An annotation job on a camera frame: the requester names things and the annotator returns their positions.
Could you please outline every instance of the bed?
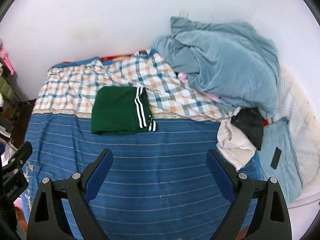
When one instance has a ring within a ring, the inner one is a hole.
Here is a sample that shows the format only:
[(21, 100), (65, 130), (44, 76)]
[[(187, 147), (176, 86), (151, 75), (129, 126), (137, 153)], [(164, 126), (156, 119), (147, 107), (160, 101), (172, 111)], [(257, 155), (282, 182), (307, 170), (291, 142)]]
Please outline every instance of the bed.
[[(156, 132), (92, 134), (96, 91), (138, 84), (147, 88)], [(43, 177), (66, 179), (110, 148), (114, 164), (90, 207), (111, 239), (208, 239), (230, 207), (205, 164), (206, 152), (216, 149), (217, 121), (223, 117), (208, 99), (183, 86), (155, 51), (120, 61), (92, 58), (55, 65), (26, 133), (33, 147), (24, 167), (27, 219)], [(242, 171), (258, 176), (252, 161)], [(242, 228), (249, 226), (255, 203)], [(64, 206), (74, 236), (81, 239), (68, 202)]]

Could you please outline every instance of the white cloth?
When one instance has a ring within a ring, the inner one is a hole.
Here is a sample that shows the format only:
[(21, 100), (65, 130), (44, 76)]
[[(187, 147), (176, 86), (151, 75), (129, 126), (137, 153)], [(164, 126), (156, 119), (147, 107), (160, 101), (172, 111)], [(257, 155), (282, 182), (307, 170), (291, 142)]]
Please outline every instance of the white cloth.
[(231, 118), (221, 122), (217, 141), (218, 150), (237, 171), (250, 161), (256, 151), (246, 135), (231, 124)]
[(1, 163), (2, 166), (6, 166), (8, 164), (8, 160), (14, 155), (15, 151), (10, 147), (8, 143), (5, 143), (4, 153), (1, 155)]
[(281, 67), (278, 85), (278, 114), (273, 121), (287, 116), (303, 186), (311, 182), (320, 165), (320, 125), (308, 99), (295, 77)]

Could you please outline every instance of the green folded garment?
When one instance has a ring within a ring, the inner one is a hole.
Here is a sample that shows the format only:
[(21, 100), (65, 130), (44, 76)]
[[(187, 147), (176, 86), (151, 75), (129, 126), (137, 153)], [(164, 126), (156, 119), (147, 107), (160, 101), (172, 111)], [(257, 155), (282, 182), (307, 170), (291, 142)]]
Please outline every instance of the green folded garment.
[(155, 130), (145, 88), (113, 86), (98, 91), (92, 109), (92, 133), (124, 135)]

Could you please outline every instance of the plaid bedsheet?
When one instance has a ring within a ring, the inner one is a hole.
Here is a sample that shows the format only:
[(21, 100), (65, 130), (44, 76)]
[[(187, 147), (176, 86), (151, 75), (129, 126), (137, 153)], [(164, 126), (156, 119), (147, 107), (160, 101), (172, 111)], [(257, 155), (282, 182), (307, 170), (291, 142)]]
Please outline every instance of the plaid bedsheet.
[(221, 121), (228, 115), (215, 102), (183, 84), (156, 51), (119, 61), (99, 57), (53, 66), (33, 113), (75, 114), (91, 118), (97, 91), (104, 86), (145, 87), (155, 118)]

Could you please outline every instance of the pink fabric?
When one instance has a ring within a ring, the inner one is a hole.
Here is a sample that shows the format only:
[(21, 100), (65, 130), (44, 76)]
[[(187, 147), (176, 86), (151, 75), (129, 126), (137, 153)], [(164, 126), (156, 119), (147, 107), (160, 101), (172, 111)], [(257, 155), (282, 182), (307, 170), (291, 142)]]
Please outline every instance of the pink fabric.
[(22, 210), (22, 201), (21, 198), (18, 197), (15, 201), (14, 201), (14, 206), (19, 208), (20, 210)]
[[(178, 78), (180, 79), (180, 81), (182, 81), (185, 85), (189, 86), (189, 81), (188, 81), (188, 76), (185, 73), (178, 73)], [(206, 93), (206, 92), (201, 92), (195, 89), (195, 91), (197, 91), (200, 95), (211, 99), (212, 101), (218, 102), (219, 101), (219, 96), (214, 94), (214, 93)]]
[(3, 59), (7, 68), (10, 70), (10, 74), (13, 75), (13, 73), (14, 73), (13, 67), (11, 65), (9, 58), (8, 58), (8, 53), (4, 49), (0, 49), (0, 57)]

